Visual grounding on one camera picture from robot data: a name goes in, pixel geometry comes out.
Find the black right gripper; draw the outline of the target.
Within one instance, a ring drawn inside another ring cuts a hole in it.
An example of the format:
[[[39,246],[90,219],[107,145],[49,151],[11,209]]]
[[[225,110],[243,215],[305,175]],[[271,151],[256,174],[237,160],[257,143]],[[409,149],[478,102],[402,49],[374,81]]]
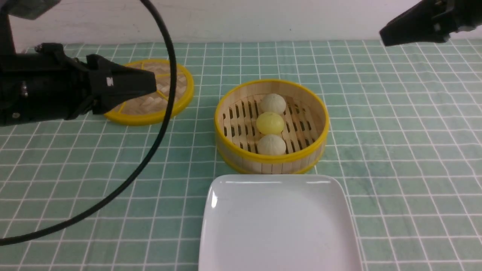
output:
[[[379,35],[386,47],[444,43],[450,33],[470,32],[481,24],[481,0],[422,0],[389,21]]]

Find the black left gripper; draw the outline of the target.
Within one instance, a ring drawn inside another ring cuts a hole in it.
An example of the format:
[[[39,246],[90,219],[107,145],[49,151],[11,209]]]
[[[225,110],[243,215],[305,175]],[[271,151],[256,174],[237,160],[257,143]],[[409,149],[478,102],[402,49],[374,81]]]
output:
[[[35,53],[16,53],[11,44],[1,44],[2,126],[105,114],[156,91],[153,72],[100,55],[87,55],[83,62],[57,43],[41,44]]]

